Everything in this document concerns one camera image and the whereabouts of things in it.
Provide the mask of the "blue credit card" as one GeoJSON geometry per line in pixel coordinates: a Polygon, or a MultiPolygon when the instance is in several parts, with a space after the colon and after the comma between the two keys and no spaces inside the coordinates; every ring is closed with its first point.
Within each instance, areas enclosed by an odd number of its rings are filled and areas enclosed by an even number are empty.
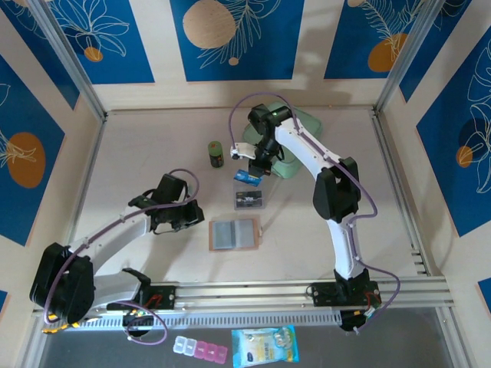
{"type": "Polygon", "coordinates": [[[254,187],[257,187],[262,181],[260,177],[253,176],[243,169],[237,170],[234,180],[254,187]]]}

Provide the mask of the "black credit card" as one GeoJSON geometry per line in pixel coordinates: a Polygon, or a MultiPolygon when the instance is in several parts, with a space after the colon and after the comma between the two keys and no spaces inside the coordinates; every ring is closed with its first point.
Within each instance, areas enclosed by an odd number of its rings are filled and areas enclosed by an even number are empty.
{"type": "Polygon", "coordinates": [[[235,193],[235,209],[260,209],[264,207],[262,191],[239,191],[235,193]]]}

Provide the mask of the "clear plastic box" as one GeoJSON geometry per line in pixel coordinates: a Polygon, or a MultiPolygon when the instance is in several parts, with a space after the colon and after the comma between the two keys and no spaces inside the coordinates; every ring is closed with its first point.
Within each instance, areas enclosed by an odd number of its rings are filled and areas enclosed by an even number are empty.
{"type": "MultiPolygon", "coordinates": [[[[262,195],[263,195],[263,199],[264,199],[264,207],[265,208],[265,204],[266,204],[266,200],[267,200],[267,188],[265,186],[264,183],[260,183],[257,187],[254,187],[254,186],[251,186],[251,185],[247,185],[247,184],[244,184],[242,182],[238,182],[238,181],[233,181],[233,205],[234,205],[234,199],[235,199],[235,193],[236,192],[239,192],[239,191],[254,191],[254,190],[260,190],[262,191],[262,195]]],[[[242,210],[259,210],[259,209],[241,209],[241,210],[238,210],[238,211],[242,211],[242,210]]]]}

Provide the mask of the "light green zip pouch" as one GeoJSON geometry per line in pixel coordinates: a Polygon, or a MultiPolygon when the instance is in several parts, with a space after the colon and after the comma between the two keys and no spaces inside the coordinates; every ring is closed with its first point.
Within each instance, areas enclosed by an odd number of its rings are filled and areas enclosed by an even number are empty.
{"type": "MultiPolygon", "coordinates": [[[[316,139],[319,139],[323,130],[322,122],[305,111],[295,108],[295,114],[304,128],[316,139]]],[[[251,124],[248,124],[242,134],[242,141],[252,145],[257,144],[261,136],[255,131],[251,124]]],[[[302,167],[302,163],[296,156],[283,146],[284,159],[274,158],[272,161],[272,174],[282,179],[294,177],[302,167]]]]}

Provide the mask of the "dark green bottle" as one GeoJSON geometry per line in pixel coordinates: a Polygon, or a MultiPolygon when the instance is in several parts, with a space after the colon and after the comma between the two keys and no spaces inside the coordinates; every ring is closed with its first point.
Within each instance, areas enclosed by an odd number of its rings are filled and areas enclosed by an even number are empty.
{"type": "Polygon", "coordinates": [[[218,169],[223,167],[224,159],[223,159],[223,151],[222,144],[219,141],[211,141],[208,144],[208,154],[210,164],[213,168],[218,169]]]}

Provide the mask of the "clear pink pill organiser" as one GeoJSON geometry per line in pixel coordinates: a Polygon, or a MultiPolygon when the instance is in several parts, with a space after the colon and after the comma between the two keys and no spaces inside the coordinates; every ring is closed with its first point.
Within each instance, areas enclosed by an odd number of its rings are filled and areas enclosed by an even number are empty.
{"type": "Polygon", "coordinates": [[[177,336],[173,343],[173,352],[198,360],[212,363],[225,364],[228,348],[202,340],[177,336]]]}

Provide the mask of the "blue yellow snack packet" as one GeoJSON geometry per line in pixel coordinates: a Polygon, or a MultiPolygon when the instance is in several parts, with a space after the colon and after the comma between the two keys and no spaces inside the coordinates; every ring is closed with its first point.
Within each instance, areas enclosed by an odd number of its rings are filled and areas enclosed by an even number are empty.
{"type": "Polygon", "coordinates": [[[232,330],[233,368],[299,361],[300,353],[293,325],[232,330]]]}

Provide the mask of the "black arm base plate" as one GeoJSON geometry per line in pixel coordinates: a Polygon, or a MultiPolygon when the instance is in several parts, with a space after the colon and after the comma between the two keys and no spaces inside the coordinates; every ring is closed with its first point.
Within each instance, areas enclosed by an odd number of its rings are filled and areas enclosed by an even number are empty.
{"type": "Polygon", "coordinates": [[[354,287],[340,282],[315,282],[309,285],[316,307],[379,307],[381,296],[374,281],[354,287]]]}
{"type": "Polygon", "coordinates": [[[131,306],[123,304],[129,301],[133,304],[154,310],[172,310],[176,299],[176,286],[174,285],[147,285],[139,286],[135,291],[123,291],[114,296],[114,299],[106,304],[109,311],[128,311],[131,306]]]}

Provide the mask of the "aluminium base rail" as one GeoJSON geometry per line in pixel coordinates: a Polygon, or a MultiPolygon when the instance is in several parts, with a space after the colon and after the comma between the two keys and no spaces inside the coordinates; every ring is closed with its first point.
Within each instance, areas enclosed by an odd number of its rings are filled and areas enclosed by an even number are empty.
{"type": "MultiPolygon", "coordinates": [[[[443,277],[375,278],[381,305],[388,307],[452,307],[453,297],[443,277]]],[[[152,283],[176,286],[174,308],[168,311],[259,311],[294,310],[316,307],[309,285],[317,281],[252,281],[209,283],[152,283]]],[[[354,310],[357,307],[320,307],[332,310],[354,310]]],[[[102,313],[107,307],[89,312],[102,313]]]]}

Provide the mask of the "aluminium table side rail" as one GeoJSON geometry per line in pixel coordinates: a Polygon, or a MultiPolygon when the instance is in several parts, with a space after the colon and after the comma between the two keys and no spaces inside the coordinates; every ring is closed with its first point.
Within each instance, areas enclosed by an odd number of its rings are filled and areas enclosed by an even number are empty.
{"type": "Polygon", "coordinates": [[[410,252],[411,257],[414,260],[417,275],[426,277],[431,276],[432,272],[427,264],[425,251],[421,243],[420,233],[407,200],[407,194],[402,181],[403,177],[397,164],[397,157],[395,156],[395,148],[391,143],[390,137],[387,135],[386,130],[384,129],[384,124],[380,119],[379,114],[374,109],[371,110],[371,121],[378,145],[381,150],[384,165],[387,169],[390,184],[394,192],[395,201],[402,216],[407,236],[410,240],[410,252]]]}
{"type": "Polygon", "coordinates": [[[97,131],[96,140],[94,142],[94,147],[91,151],[90,159],[89,159],[88,164],[87,164],[87,169],[85,170],[85,173],[84,173],[81,192],[80,192],[80,195],[78,198],[74,217],[71,221],[71,230],[70,230],[70,233],[68,236],[70,240],[73,240],[75,235],[76,235],[77,225],[79,223],[81,213],[82,213],[82,210],[84,207],[84,201],[85,201],[86,196],[87,196],[87,191],[88,191],[88,188],[89,188],[89,185],[91,182],[92,173],[94,171],[94,166],[95,166],[95,163],[97,161],[97,155],[99,153],[99,149],[101,146],[101,141],[102,141],[102,138],[104,135],[106,123],[107,123],[107,117],[105,117],[102,120],[101,127],[97,131]]]}

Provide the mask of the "aluminium frame post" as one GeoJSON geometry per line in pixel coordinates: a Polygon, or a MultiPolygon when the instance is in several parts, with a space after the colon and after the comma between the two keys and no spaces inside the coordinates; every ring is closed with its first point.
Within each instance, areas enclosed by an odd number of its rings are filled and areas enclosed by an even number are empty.
{"type": "Polygon", "coordinates": [[[91,112],[100,122],[105,123],[107,111],[47,2],[45,0],[26,0],[26,2],[58,60],[63,64],[64,69],[86,100],[91,112]]]}
{"type": "Polygon", "coordinates": [[[440,13],[446,0],[425,0],[421,13],[417,16],[407,40],[394,62],[394,66],[386,79],[385,85],[374,105],[374,113],[378,116],[390,102],[392,95],[404,78],[417,52],[420,50],[432,24],[440,13]]]}

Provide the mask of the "yellow handled pliers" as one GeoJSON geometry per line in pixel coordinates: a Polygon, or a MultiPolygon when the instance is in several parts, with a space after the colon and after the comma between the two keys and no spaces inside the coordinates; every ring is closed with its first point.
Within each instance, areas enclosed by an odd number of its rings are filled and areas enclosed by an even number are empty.
{"type": "Polygon", "coordinates": [[[61,332],[63,330],[76,329],[76,328],[80,328],[80,327],[81,327],[81,324],[78,322],[73,323],[73,324],[69,324],[69,323],[65,323],[65,322],[57,322],[57,323],[49,324],[49,325],[43,327],[41,331],[43,334],[56,334],[56,333],[61,332]]]}

